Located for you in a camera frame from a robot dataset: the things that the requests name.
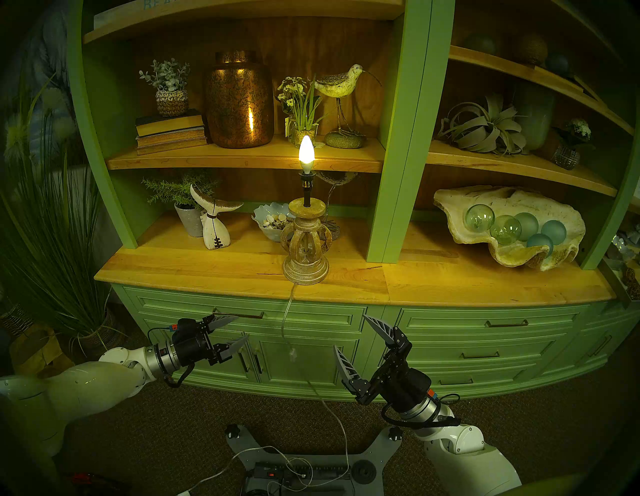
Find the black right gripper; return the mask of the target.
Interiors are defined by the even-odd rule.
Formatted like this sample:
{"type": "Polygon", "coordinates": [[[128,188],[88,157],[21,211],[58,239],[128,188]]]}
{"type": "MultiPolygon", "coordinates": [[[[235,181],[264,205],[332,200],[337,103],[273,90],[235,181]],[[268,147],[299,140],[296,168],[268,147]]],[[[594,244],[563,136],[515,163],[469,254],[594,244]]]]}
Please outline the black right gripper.
{"type": "MultiPolygon", "coordinates": [[[[387,324],[381,319],[364,314],[364,319],[372,329],[383,338],[390,352],[401,358],[406,358],[412,348],[407,336],[397,327],[387,324]]],[[[340,349],[333,346],[339,378],[345,389],[354,395],[361,405],[368,405],[373,401],[371,384],[363,379],[354,365],[344,356],[340,349]]],[[[379,368],[375,372],[375,379],[380,380],[377,394],[379,394],[397,413],[406,413],[422,404],[431,388],[431,378],[423,372],[409,368],[402,374],[382,372],[379,368]]]]}

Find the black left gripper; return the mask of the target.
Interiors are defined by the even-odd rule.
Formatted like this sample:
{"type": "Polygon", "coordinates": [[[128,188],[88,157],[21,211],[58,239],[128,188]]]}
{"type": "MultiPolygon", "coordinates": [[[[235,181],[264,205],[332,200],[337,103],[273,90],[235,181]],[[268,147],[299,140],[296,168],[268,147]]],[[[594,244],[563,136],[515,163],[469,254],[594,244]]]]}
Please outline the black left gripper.
{"type": "Polygon", "coordinates": [[[238,317],[238,315],[208,315],[201,321],[179,319],[177,324],[173,325],[173,348],[180,367],[187,367],[205,359],[212,366],[232,359],[233,355],[248,342],[248,336],[216,343],[214,354],[209,332],[224,327],[238,317]]]}

